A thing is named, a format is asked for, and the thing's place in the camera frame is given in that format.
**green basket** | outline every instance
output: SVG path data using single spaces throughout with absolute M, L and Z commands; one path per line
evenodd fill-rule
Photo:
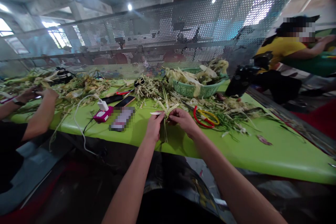
M 185 68 L 185 69 L 182 69 L 182 71 L 196 74 L 200 72 L 201 69 L 200 68 Z M 202 86 L 198 98 L 209 98 L 210 96 L 214 95 L 217 92 L 219 86 L 229 79 L 228 75 L 221 74 L 221 77 L 223 77 L 223 80 L 221 82 L 218 82 L 213 85 Z M 188 98 L 194 98 L 195 86 L 185 84 L 182 82 L 177 82 L 177 81 L 173 82 L 173 86 L 177 93 L 183 96 L 186 96 Z

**white charger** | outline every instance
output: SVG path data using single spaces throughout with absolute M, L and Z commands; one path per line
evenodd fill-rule
M 103 101 L 103 100 L 100 100 L 98 101 L 98 106 L 99 106 L 99 109 L 102 110 L 102 111 L 108 111 L 108 105 L 106 104 L 106 101 Z

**white cable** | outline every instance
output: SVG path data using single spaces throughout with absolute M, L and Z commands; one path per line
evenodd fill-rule
M 81 102 L 82 102 L 85 98 L 87 98 L 87 97 L 89 97 L 89 96 L 95 96 L 95 97 L 97 97 L 97 98 L 99 99 L 99 101 L 102 101 L 102 100 L 101 100 L 97 95 L 95 95 L 95 94 L 94 94 L 94 95 L 93 95 L 93 94 L 90 94 L 90 95 L 88 95 L 88 96 L 85 96 L 85 97 L 78 103 L 77 108 L 76 108 L 76 111 L 75 111 L 75 114 L 73 115 L 73 119 L 75 120 L 75 123 L 76 123 L 76 125 L 77 125 L 79 131 L 82 133 L 82 136 L 83 136 L 83 138 L 84 138 L 84 150 L 86 150 L 87 152 L 92 153 L 92 154 L 95 155 L 95 156 L 98 156 L 96 153 L 93 153 L 92 151 L 89 151 L 89 150 L 86 148 L 86 146 L 85 146 L 85 144 L 86 144 L 86 138 L 85 138 L 85 136 L 84 136 L 83 131 L 80 129 L 80 126 L 78 125 L 78 122 L 76 121 L 76 114 L 77 114 L 79 105 L 81 104 Z

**metal mesh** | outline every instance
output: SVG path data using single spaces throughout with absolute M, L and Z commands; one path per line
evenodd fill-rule
M 64 65 L 73 72 L 98 68 L 106 77 L 136 78 L 215 57 L 228 60 L 232 73 L 255 55 L 288 1 L 183 0 L 13 35 L 29 53 L 17 55 L 0 39 L 0 74 Z

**wristwatch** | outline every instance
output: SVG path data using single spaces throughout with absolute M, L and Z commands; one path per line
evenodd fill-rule
M 16 104 L 16 105 L 19 105 L 19 106 L 24 106 L 26 105 L 25 103 L 21 102 L 21 101 L 18 101 L 16 97 L 14 97 L 12 99 L 12 101 Z

